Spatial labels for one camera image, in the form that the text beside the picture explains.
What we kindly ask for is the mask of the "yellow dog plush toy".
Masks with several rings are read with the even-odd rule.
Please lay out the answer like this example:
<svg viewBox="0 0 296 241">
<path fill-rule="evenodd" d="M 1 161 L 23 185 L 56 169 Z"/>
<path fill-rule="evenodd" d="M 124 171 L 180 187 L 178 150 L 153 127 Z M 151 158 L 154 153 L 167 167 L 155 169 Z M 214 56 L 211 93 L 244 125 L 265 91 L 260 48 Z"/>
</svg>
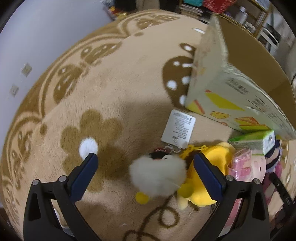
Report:
<svg viewBox="0 0 296 241">
<path fill-rule="evenodd" d="M 177 204 L 184 210 L 192 202 L 195 206 L 209 206 L 223 197 L 227 166 L 231 162 L 235 148 L 220 142 L 214 146 L 197 147 L 188 145 L 180 154 L 181 159 L 189 160 L 185 183 L 177 193 Z"/>
</svg>

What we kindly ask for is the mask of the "white fluffy pompom plush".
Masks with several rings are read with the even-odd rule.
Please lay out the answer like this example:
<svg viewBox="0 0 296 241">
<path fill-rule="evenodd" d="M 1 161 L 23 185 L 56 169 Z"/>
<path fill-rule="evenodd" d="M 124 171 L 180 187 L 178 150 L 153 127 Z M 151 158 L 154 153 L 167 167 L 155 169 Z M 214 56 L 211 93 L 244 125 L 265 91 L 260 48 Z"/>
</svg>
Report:
<svg viewBox="0 0 296 241">
<path fill-rule="evenodd" d="M 155 197 L 174 194 L 186 179 L 186 163 L 163 149 L 141 156 L 129 166 L 132 184 L 137 189 L 135 200 L 147 204 Z"/>
</svg>

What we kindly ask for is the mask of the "pink swiss roll plush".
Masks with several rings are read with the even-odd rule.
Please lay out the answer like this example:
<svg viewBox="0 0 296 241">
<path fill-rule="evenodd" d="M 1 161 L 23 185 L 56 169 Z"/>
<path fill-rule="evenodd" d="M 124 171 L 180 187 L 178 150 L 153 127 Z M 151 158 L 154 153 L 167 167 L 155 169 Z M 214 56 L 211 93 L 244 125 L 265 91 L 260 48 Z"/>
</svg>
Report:
<svg viewBox="0 0 296 241">
<path fill-rule="evenodd" d="M 257 178 L 260 182 L 262 182 L 266 174 L 265 156 L 252 154 L 250 158 L 250 169 L 250 180 Z"/>
</svg>

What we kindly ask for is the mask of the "pink packaged soft item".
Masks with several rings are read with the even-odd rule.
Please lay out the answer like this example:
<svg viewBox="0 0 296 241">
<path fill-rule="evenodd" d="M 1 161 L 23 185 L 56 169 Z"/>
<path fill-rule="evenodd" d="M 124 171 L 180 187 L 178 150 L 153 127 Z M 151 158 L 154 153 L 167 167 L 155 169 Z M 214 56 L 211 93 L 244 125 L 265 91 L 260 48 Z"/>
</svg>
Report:
<svg viewBox="0 0 296 241">
<path fill-rule="evenodd" d="M 227 174 L 237 181 L 249 182 L 251 180 L 251 149 L 240 149 L 233 155 Z"/>
</svg>

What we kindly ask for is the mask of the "purple haired doll plush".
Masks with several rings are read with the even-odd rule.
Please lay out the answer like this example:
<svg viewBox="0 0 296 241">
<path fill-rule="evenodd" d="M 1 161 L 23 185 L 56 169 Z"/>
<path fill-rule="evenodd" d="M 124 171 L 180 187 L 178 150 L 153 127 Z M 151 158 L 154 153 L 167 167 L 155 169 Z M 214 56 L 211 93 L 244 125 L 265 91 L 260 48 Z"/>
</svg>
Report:
<svg viewBox="0 0 296 241">
<path fill-rule="evenodd" d="M 280 164 L 282 155 L 281 140 L 276 140 L 274 147 L 265 155 L 266 174 L 262 182 L 267 205 L 271 202 L 272 196 L 276 191 L 275 186 L 269 180 L 270 173 L 275 173 L 278 178 L 281 177 L 282 167 Z"/>
</svg>

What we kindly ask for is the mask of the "green tissue pack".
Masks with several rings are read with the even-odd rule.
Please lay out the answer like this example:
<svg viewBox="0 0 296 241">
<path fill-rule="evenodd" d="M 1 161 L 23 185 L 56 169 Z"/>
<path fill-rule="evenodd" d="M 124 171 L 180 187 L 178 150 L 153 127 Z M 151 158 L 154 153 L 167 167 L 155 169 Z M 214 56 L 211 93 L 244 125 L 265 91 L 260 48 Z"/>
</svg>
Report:
<svg viewBox="0 0 296 241">
<path fill-rule="evenodd" d="M 235 149 L 251 149 L 253 155 L 265 155 L 275 145 L 273 130 L 245 133 L 228 140 Z"/>
</svg>

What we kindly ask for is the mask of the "white hang tag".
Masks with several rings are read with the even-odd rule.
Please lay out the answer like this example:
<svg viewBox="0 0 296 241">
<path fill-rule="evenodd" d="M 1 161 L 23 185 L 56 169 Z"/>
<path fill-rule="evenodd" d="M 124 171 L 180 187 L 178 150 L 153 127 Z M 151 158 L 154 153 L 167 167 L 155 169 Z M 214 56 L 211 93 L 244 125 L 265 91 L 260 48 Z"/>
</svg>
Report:
<svg viewBox="0 0 296 241">
<path fill-rule="evenodd" d="M 196 118 L 178 110 L 172 110 L 161 141 L 181 149 L 186 149 L 196 122 Z"/>
</svg>

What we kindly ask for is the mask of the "cardboard storage box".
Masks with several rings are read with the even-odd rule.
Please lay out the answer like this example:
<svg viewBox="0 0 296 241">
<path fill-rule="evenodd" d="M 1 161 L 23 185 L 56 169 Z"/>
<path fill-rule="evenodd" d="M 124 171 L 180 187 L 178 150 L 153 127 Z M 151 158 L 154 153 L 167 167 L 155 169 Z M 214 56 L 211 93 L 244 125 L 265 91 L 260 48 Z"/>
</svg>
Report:
<svg viewBox="0 0 296 241">
<path fill-rule="evenodd" d="M 295 138 L 295 96 L 287 75 L 246 30 L 213 15 L 194 54 L 186 109 L 242 133 Z"/>
</svg>

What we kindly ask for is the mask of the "beige patterned plush rug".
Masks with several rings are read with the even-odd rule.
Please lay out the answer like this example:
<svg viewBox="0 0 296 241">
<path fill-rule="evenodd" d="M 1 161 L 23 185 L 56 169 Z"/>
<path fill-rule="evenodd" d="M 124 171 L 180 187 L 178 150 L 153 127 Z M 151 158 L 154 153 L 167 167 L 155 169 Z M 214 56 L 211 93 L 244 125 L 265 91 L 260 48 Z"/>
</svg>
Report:
<svg viewBox="0 0 296 241">
<path fill-rule="evenodd" d="M 78 210 L 102 240 L 191 240 L 210 207 L 177 196 L 135 200 L 129 166 L 162 148 L 171 111 L 196 118 L 189 143 L 214 146 L 241 132 L 185 107 L 194 54 L 208 24 L 147 10 L 114 21 L 77 42 L 40 76 L 16 112 L 1 157 L 1 197 L 23 237 L 34 179 L 69 175 L 88 153 L 99 167 Z M 295 138 L 283 140 L 281 181 L 295 196 Z"/>
</svg>

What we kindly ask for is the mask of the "white small rack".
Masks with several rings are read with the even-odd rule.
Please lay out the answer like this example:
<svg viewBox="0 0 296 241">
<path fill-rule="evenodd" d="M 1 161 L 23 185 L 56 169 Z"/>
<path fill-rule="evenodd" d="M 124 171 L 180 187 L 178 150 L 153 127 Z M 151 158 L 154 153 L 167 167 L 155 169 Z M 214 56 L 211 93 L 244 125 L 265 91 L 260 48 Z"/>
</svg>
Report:
<svg viewBox="0 0 296 241">
<path fill-rule="evenodd" d="M 260 29 L 257 40 L 270 54 L 274 54 L 279 47 L 281 35 L 271 25 L 267 24 Z"/>
</svg>

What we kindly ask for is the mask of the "wooden shelf unit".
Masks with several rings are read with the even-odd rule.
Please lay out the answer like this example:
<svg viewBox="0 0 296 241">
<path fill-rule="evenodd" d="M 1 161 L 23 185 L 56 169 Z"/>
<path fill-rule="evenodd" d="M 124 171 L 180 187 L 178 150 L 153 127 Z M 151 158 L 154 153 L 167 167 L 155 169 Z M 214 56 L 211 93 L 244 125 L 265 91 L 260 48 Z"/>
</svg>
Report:
<svg viewBox="0 0 296 241">
<path fill-rule="evenodd" d="M 245 8 L 247 17 L 243 24 L 238 22 L 236 22 L 236 24 L 244 27 L 251 32 L 253 36 L 257 37 L 270 12 L 270 1 L 237 0 L 233 5 L 227 8 L 222 16 L 234 21 L 241 6 Z"/>
</svg>

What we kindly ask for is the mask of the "stack of books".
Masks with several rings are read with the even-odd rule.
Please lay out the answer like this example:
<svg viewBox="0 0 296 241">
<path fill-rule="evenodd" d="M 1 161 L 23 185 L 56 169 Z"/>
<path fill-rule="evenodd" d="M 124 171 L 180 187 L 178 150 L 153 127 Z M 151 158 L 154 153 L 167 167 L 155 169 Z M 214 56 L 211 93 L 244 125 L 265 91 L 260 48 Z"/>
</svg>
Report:
<svg viewBox="0 0 296 241">
<path fill-rule="evenodd" d="M 204 10 L 187 4 L 181 4 L 180 13 L 191 18 L 199 19 L 203 15 Z"/>
</svg>

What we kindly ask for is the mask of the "red gift bag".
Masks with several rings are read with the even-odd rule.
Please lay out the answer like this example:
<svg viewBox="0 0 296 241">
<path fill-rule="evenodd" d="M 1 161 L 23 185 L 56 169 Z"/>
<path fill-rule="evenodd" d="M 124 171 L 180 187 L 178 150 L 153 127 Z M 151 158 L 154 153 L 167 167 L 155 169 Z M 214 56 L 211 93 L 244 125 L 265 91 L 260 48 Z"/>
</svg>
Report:
<svg viewBox="0 0 296 241">
<path fill-rule="evenodd" d="M 203 0 L 203 6 L 214 13 L 221 14 L 236 2 L 236 0 Z"/>
</svg>

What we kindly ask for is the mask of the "white wall socket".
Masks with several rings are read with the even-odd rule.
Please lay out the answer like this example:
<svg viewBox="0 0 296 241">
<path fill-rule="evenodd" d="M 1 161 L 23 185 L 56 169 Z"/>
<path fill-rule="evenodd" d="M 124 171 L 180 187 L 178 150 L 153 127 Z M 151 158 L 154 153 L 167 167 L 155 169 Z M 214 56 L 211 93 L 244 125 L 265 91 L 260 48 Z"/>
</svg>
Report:
<svg viewBox="0 0 296 241">
<path fill-rule="evenodd" d="M 10 88 L 10 95 L 15 97 L 16 94 L 18 93 L 19 87 L 13 84 Z"/>
<path fill-rule="evenodd" d="M 25 76 L 28 77 L 30 72 L 32 71 L 32 66 L 29 63 L 26 63 L 23 68 L 21 69 L 21 73 Z"/>
</svg>

